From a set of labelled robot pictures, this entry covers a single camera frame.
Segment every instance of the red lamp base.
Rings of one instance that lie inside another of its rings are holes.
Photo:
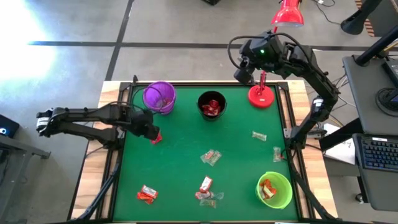
[[[267,108],[274,102],[274,92],[265,86],[261,95],[259,95],[259,85],[250,88],[248,93],[249,102],[256,108]]]

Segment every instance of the white paper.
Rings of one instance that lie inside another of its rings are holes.
[[[327,134],[331,134],[339,130],[339,127],[332,124],[324,124],[323,129],[327,131]],[[355,146],[353,139],[351,138],[327,150],[325,156],[355,165]]]

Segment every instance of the black cup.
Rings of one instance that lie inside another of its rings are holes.
[[[216,100],[218,102],[218,104],[221,106],[221,111],[220,111],[220,113],[218,115],[215,115],[215,116],[206,115],[204,113],[204,111],[203,111],[202,106],[203,105],[208,105],[211,100]],[[217,91],[207,91],[207,92],[203,93],[202,95],[200,95],[197,105],[198,105],[199,113],[201,114],[203,119],[205,119],[207,121],[215,121],[215,120],[217,120],[226,111],[226,100],[225,100],[225,97],[221,93],[219,93]]]

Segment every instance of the red lamp shade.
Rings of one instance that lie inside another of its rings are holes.
[[[274,26],[300,27],[304,25],[303,15],[299,10],[300,0],[284,0],[271,24]]]

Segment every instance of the wooden board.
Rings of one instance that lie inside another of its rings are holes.
[[[193,82],[193,81],[170,81],[170,82]],[[217,81],[200,81],[200,82],[217,82]],[[99,103],[98,103],[99,107],[109,102],[116,101],[118,99],[120,83],[121,83],[120,81],[104,82],[101,91],[101,97],[99,98]],[[297,125],[299,125],[310,111],[307,92],[305,90],[305,85],[303,81],[294,80],[294,81],[287,81],[287,83],[289,84],[290,98],[292,100],[292,105],[294,108],[296,123]],[[287,114],[287,104],[284,100],[285,97],[283,94],[281,95],[281,98],[282,98],[282,104],[284,106],[285,120],[287,126],[289,127],[290,119]],[[107,125],[104,125],[102,123],[96,123],[95,127],[106,128]],[[307,143],[319,147],[319,142],[316,140],[309,139]],[[88,145],[87,153],[99,148],[100,146],[101,144],[98,143],[97,141],[90,142]],[[334,217],[337,217],[337,211],[331,193],[329,179],[326,173],[326,167],[323,161],[322,152],[312,147],[306,147],[302,152],[303,152],[305,168],[307,171],[307,176],[311,191],[314,193],[314,195],[320,201],[320,203],[326,208],[326,210]],[[85,163],[83,164],[83,170],[81,173],[80,183],[78,186],[78,191],[76,194],[75,203],[73,206],[72,218],[79,217],[85,211],[85,209],[90,205],[90,203],[93,201],[93,199],[99,192],[101,188],[101,181],[103,178],[105,160],[106,160],[106,150],[104,149],[101,149],[98,152],[91,154],[85,159]],[[104,208],[103,208],[104,218],[107,217],[108,214],[109,196],[111,192],[110,190],[107,193],[107,197],[104,203]],[[302,204],[304,217],[308,217],[308,210],[307,210],[305,196],[302,191],[300,191],[299,194],[300,194],[300,202]]]

